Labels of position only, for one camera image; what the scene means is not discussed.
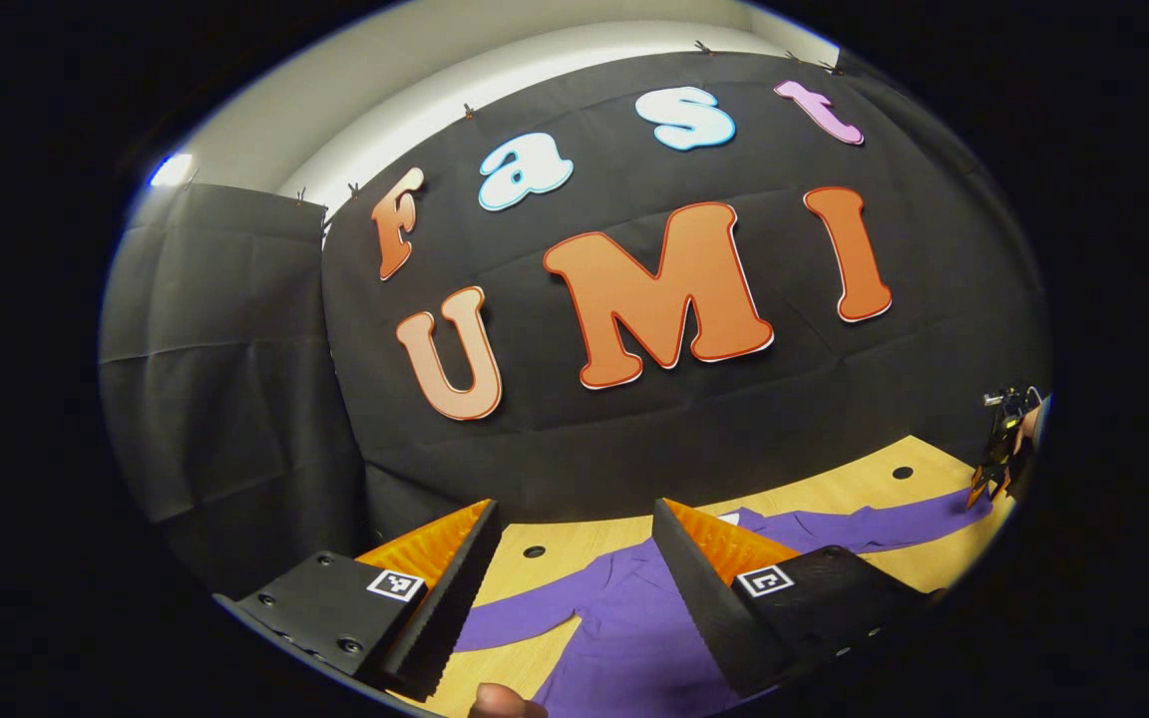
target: purple shirt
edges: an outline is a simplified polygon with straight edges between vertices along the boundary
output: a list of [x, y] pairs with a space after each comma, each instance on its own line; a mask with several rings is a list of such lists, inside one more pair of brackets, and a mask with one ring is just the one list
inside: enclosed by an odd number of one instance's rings
[[[738, 525], [801, 554], [843, 546], [873, 554], [939, 540], [990, 514], [970, 489], [893, 509], [850, 515], [793, 510], [762, 517], [739, 509]], [[456, 651], [509, 644], [583, 618], [534, 701], [550, 718], [694, 717], [742, 703], [694, 627], [654, 540], [611, 551], [547, 586], [471, 610]]]

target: pink letter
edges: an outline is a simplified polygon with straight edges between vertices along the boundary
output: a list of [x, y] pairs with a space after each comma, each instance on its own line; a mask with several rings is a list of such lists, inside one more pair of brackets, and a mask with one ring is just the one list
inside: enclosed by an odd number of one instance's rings
[[826, 96], [810, 92], [802, 87], [801, 83], [794, 80], [782, 83], [782, 85], [774, 87], [774, 91], [777, 94], [797, 102], [818, 126], [825, 129], [827, 134], [835, 137], [836, 140], [848, 142], [848, 145], [862, 145], [863, 133], [858, 132], [856, 126], [847, 125], [835, 118], [835, 115], [831, 114], [831, 109], [827, 109], [831, 108], [831, 101]]

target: finger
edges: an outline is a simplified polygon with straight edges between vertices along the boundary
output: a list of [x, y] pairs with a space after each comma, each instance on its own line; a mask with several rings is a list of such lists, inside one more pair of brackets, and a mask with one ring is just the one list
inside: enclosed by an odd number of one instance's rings
[[518, 692], [510, 687], [481, 684], [469, 718], [548, 718], [548, 710], [533, 701], [520, 698]]

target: black fabric backdrop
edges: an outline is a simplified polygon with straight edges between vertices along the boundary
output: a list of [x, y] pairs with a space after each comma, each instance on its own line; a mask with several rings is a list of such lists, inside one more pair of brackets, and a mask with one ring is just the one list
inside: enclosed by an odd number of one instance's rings
[[237, 599], [311, 551], [368, 546], [325, 340], [324, 210], [154, 190], [109, 270], [101, 394], [128, 486], [208, 589]]
[[[854, 147], [822, 131], [774, 86], [794, 79], [856, 124]], [[714, 94], [737, 134], [670, 149], [633, 108], [639, 95], [694, 86]], [[478, 204], [488, 152], [548, 132], [570, 180], [488, 213]], [[387, 283], [370, 213], [410, 168], [411, 257]], [[893, 306], [847, 324], [824, 224], [802, 196], [851, 187]], [[656, 271], [668, 215], [694, 201], [738, 211], [734, 238], [769, 349], [716, 364], [688, 352], [665, 371], [629, 332], [645, 372], [630, 385], [580, 386], [585, 346], [571, 296], [542, 267], [557, 241], [607, 232]], [[470, 385], [439, 306], [485, 292], [483, 317], [502, 402], [478, 422], [434, 411], [395, 338], [411, 314], [437, 317], [434, 346], [452, 385]], [[989, 429], [984, 392], [1049, 381], [1040, 273], [986, 170], [913, 101], [861, 71], [836, 77], [788, 59], [673, 54], [566, 74], [458, 119], [338, 209], [323, 289], [339, 385], [365, 458], [371, 519], [391, 535], [492, 496], [508, 522], [647, 514], [658, 495], [705, 503], [781, 486], [915, 434], [966, 463]]]

